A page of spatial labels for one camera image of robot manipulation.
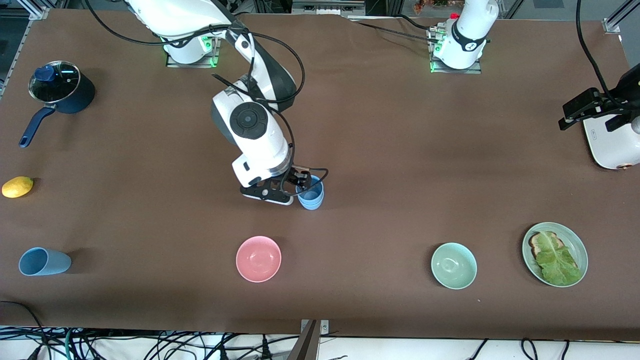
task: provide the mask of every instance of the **light green bowl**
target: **light green bowl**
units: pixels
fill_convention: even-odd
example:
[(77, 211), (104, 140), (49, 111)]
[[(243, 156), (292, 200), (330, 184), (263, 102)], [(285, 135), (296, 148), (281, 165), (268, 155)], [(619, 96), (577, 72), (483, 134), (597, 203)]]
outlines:
[(431, 257), (431, 272), (436, 280), (453, 290), (464, 289), (476, 279), (476, 258), (464, 245), (442, 244)]
[[(538, 266), (536, 262), (536, 258), (533, 257), (533, 252), (531, 250), (531, 246), (529, 245), (529, 240), (536, 234), (541, 231), (552, 231), (558, 235), (558, 238), (562, 240), (564, 245), (569, 248), (569, 253), (575, 260), (576, 265), (578, 265), (578, 269), (582, 276), (576, 282), (571, 285), (553, 285), (552, 283), (544, 280), (542, 278), (542, 269)], [(522, 257), (524, 258), (525, 264), (527, 264), (527, 268), (531, 271), (533, 275), (535, 275), (540, 281), (544, 282), (547, 285), (555, 286), (556, 288), (568, 288), (569, 286), (576, 285), (580, 282), (584, 275), (587, 273), (587, 267), (589, 266), (589, 258), (587, 257), (587, 249), (584, 248), (584, 244), (582, 240), (573, 232), (571, 229), (564, 225), (557, 224), (555, 222), (541, 222), (540, 224), (533, 225), (527, 234), (524, 236), (524, 240), (522, 240)]]

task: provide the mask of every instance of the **blue cup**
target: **blue cup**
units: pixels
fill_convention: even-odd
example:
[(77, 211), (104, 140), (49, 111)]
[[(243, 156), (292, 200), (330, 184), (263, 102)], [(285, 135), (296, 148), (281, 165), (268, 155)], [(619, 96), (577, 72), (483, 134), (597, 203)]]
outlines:
[(71, 267), (71, 258), (64, 252), (33, 247), (18, 262), (18, 269), (26, 276), (60, 274)]
[[(315, 175), (311, 175), (311, 185), (317, 183), (320, 180), (319, 177)], [(299, 186), (296, 186), (296, 191), (301, 192), (302, 189)], [(300, 200), (300, 204), (307, 210), (315, 210), (322, 205), (322, 200), (324, 200), (324, 183), (319, 183), (318, 185), (311, 188), (311, 190), (298, 195), (298, 200)]]

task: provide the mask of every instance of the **pink bowl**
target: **pink bowl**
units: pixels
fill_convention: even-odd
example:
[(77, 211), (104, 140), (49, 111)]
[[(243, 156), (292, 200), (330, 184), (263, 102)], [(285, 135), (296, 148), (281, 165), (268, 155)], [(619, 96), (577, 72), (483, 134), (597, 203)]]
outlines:
[(275, 241), (266, 236), (254, 236), (240, 245), (236, 254), (236, 268), (251, 282), (272, 278), (280, 268), (282, 254)]

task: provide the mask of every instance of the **white floor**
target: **white floor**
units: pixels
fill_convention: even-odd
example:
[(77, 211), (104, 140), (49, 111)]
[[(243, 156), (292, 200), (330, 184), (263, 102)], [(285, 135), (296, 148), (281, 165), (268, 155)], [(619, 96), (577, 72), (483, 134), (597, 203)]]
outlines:
[[(283, 335), (269, 335), (273, 340)], [(220, 336), (206, 336), (208, 345), (215, 345)], [(227, 344), (230, 347), (258, 346), (261, 344), (261, 335), (242, 335)], [(269, 346), (273, 354), (289, 351), (295, 342), (285, 340)], [(318, 360), (345, 360), (360, 359), (393, 359), (393, 360), (466, 360), (473, 356), (480, 340), (424, 340), (424, 339), (386, 339), (386, 338), (322, 338), (318, 352)], [(192, 342), (195, 345), (202, 344), (200, 339)], [(540, 360), (560, 360), (564, 349), (561, 341), (535, 341)], [(156, 345), (155, 340), (99, 340), (95, 342), (95, 348), (106, 360), (142, 360), (147, 352)], [(21, 360), (35, 349), (36, 344), (31, 340), (4, 340), (0, 341), (0, 360)], [(204, 357), (204, 351), (200, 348), (188, 348), (193, 350), (197, 359)], [(246, 351), (228, 352), (229, 359), (234, 360)], [(164, 359), (166, 352), (161, 353)], [(40, 360), (48, 359), (46, 350), (40, 351)], [(212, 356), (211, 360), (218, 360), (219, 353)], [(55, 360), (65, 360), (61, 355), (54, 356)], [(193, 354), (176, 352), (170, 360), (193, 360)], [(520, 350), (520, 342), (512, 340), (490, 340), (482, 349), (476, 360), (527, 360)], [(622, 343), (590, 343), (571, 342), (566, 360), (610, 360), (610, 359), (640, 359), (640, 345)]]

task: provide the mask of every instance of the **pot handle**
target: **pot handle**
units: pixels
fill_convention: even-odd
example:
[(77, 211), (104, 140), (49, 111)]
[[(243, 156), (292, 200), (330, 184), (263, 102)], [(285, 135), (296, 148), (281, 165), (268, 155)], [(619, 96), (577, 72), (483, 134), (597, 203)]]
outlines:
[(27, 125), (27, 128), (24, 130), (24, 134), (22, 134), (22, 138), (18, 145), (20, 145), (20, 147), (29, 146), (33, 136), (36, 135), (36, 131), (38, 130), (38, 126), (40, 126), (42, 119), (48, 117), (54, 112), (56, 112), (56, 108), (50, 108), (48, 106), (38, 110), (38, 112), (31, 118), (31, 121), (29, 121), (29, 125)]

